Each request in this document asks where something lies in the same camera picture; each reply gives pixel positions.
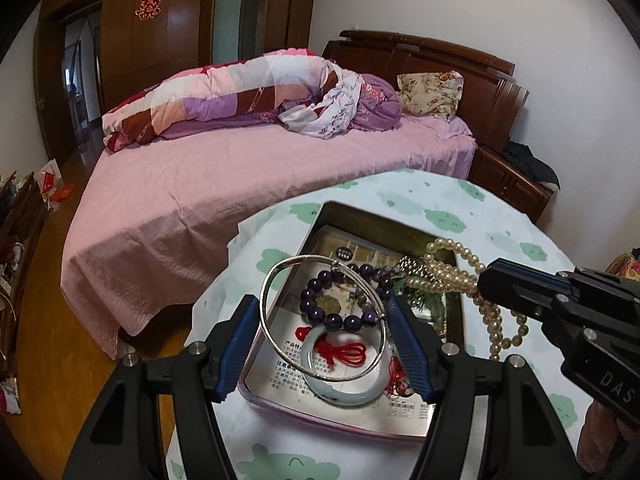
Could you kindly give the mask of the person's right hand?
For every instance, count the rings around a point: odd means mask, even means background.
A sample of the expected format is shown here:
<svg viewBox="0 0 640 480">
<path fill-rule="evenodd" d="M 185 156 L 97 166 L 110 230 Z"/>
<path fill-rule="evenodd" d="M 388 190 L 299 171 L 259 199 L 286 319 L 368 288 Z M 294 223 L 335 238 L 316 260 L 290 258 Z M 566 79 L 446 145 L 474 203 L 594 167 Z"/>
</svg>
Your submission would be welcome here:
<svg viewBox="0 0 640 480">
<path fill-rule="evenodd" d="M 596 400 L 593 400 L 585 416 L 580 432 L 577 460 L 590 474 L 601 472 L 611 456 L 619 437 L 630 442 L 638 431 L 632 431 L 615 414 Z"/>
</svg>

